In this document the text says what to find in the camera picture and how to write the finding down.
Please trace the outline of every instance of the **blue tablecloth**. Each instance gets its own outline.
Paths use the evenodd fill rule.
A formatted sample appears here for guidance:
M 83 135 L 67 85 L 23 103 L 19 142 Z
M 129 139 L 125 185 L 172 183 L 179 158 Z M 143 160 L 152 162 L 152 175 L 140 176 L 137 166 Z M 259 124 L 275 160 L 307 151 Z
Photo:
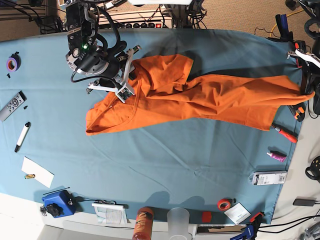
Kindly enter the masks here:
M 111 31 L 102 35 L 109 46 Z M 218 73 L 241 77 L 287 75 L 296 83 L 301 71 L 287 59 L 287 43 L 276 43 L 248 33 L 229 30 L 125 29 L 128 47 L 139 44 L 135 58 L 183 54 L 194 59 L 190 79 Z M 6 61 L 18 51 L 22 65 L 7 78 Z M 201 223 L 201 211 L 212 211 L 211 223 L 232 223 L 217 209 L 222 198 L 236 198 L 251 214 L 265 212 L 269 223 L 281 185 L 253 186 L 251 173 L 287 170 L 295 149 L 275 130 L 209 119 L 188 119 L 86 136 L 86 113 L 106 95 L 86 94 L 88 82 L 71 83 L 65 55 L 65 34 L 0 43 L 0 108 L 18 91 L 27 100 L 0 123 L 0 192 L 41 202 L 43 193 L 70 187 L 76 196 L 106 199 L 127 205 L 128 218 L 140 207 L 155 207 L 155 219 L 166 220 L 166 210 L 190 210 L 190 222 Z M 14 152 L 23 125 L 31 127 L 18 153 Z M 300 124 L 285 106 L 275 122 L 296 133 Z M 287 154 L 281 163 L 266 152 Z M 54 174 L 51 189 L 21 171 L 24 156 Z M 82 211 L 94 213 L 90 202 Z

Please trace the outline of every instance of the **roll of purple tape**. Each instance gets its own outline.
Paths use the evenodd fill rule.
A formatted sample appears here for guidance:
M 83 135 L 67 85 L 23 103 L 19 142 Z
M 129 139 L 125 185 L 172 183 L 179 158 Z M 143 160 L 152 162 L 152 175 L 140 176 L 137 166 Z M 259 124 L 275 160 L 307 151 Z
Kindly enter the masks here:
M 6 69 L 12 73 L 17 71 L 18 68 L 19 68 L 19 65 L 17 60 L 14 59 L 13 57 L 9 57 L 8 60 L 6 61 Z

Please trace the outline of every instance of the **clear plastic cup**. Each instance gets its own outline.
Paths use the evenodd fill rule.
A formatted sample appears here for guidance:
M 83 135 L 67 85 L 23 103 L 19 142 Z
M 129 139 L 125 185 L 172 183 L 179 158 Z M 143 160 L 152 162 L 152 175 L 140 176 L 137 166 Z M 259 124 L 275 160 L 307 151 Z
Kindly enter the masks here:
M 176 207 L 167 216 L 169 240 L 187 240 L 190 214 L 188 210 Z

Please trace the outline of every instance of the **orange shirt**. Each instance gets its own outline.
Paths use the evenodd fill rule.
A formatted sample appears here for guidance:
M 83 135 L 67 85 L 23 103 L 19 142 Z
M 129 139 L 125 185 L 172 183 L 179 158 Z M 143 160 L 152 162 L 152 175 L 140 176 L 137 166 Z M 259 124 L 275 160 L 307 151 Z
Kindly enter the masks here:
M 301 95 L 287 76 L 246 78 L 204 75 L 187 81 L 193 60 L 182 55 L 134 60 L 135 95 L 122 103 L 113 92 L 89 110 L 86 134 L 114 133 L 169 121 L 206 118 L 268 131 L 279 106 L 314 96 Z

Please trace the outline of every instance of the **red tape roll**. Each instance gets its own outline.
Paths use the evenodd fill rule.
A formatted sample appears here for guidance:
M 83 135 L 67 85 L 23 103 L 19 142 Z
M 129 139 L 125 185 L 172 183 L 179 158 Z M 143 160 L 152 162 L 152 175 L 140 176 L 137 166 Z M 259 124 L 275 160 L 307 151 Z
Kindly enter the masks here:
M 223 198 L 218 201 L 217 206 L 220 211 L 226 211 L 231 207 L 231 202 L 229 199 Z

